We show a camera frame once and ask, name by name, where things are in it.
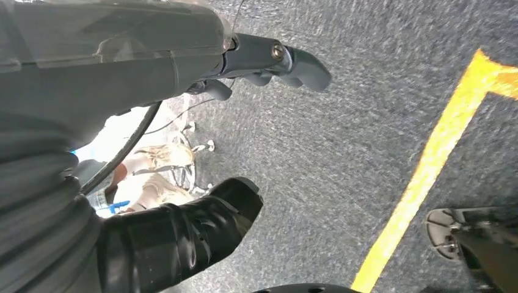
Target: yellow floor line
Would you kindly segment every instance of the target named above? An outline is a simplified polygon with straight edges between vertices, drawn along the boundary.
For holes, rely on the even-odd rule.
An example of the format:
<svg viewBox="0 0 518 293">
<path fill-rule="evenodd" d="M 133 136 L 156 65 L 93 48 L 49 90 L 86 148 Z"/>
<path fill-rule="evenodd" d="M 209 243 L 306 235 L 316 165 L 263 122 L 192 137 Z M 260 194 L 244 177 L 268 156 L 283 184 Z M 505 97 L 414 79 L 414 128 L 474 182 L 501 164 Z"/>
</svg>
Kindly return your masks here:
<svg viewBox="0 0 518 293">
<path fill-rule="evenodd" d="M 410 221 L 415 217 L 486 93 L 491 91 L 518 99 L 517 82 L 518 68 L 492 62 L 481 50 L 475 53 L 430 135 L 401 201 L 356 275 L 352 284 L 353 290 L 367 293 L 374 288 Z"/>
</svg>

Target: shoe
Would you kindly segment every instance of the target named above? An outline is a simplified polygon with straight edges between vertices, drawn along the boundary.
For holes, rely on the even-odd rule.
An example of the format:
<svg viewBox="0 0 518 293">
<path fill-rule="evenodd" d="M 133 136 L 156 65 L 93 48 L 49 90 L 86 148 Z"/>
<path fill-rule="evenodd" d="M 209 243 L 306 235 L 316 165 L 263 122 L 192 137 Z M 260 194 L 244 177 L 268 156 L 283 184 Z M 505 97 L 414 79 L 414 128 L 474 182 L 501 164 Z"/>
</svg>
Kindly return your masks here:
<svg viewBox="0 0 518 293">
<path fill-rule="evenodd" d="M 139 148 L 135 153 L 145 154 L 149 158 L 150 171 L 162 167 L 185 167 L 194 164 L 194 153 L 189 147 L 179 143 L 145 146 Z"/>
<path fill-rule="evenodd" d="M 181 187 L 174 186 L 171 184 L 171 182 L 169 182 L 158 173 L 152 174 L 146 183 L 144 183 L 142 189 L 148 187 L 153 187 L 156 189 L 158 194 L 156 201 L 159 205 L 163 203 L 172 203 L 174 205 L 180 206 L 194 200 L 189 192 Z"/>
<path fill-rule="evenodd" d="M 130 211 L 156 208 L 163 203 L 179 206 L 192 200 L 189 192 L 174 186 L 158 173 L 136 175 L 122 181 L 114 198 L 117 203 L 129 201 L 125 209 Z"/>
</svg>

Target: clear plastic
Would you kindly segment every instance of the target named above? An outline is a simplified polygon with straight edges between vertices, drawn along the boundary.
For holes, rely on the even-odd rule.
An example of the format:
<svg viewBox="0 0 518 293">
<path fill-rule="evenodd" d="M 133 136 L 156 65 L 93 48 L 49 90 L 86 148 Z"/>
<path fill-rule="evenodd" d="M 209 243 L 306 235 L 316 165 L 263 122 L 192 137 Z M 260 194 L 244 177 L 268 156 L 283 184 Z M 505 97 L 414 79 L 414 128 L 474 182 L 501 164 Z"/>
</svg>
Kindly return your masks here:
<svg viewBox="0 0 518 293">
<path fill-rule="evenodd" d="M 232 29 L 202 0 L 0 0 L 0 73 L 222 54 Z"/>
</svg>

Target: beige sneaker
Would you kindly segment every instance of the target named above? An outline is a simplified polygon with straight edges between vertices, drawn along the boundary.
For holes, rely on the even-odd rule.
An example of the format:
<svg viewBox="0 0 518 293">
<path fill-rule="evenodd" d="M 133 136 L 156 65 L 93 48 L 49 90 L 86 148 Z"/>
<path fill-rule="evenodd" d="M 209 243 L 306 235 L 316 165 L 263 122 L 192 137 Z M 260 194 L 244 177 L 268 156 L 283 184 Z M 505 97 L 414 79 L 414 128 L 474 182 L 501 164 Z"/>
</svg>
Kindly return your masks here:
<svg viewBox="0 0 518 293">
<path fill-rule="evenodd" d="M 194 153 L 189 147 L 179 143 L 145 146 L 135 153 L 143 153 L 150 159 L 151 171 L 168 166 L 185 167 L 194 163 Z"/>
<path fill-rule="evenodd" d="M 194 200 L 189 192 L 181 187 L 174 186 L 158 173 L 151 175 L 146 183 L 144 183 L 144 186 L 142 186 L 142 189 L 147 187 L 154 187 L 156 189 L 158 194 L 156 201 L 158 204 L 172 203 L 180 206 Z"/>
<path fill-rule="evenodd" d="M 132 176 L 119 183 L 114 202 L 129 200 L 126 210 L 143 211 L 156 208 L 163 203 L 179 206 L 193 199 L 189 192 L 174 186 L 162 175 L 147 173 Z"/>
</svg>

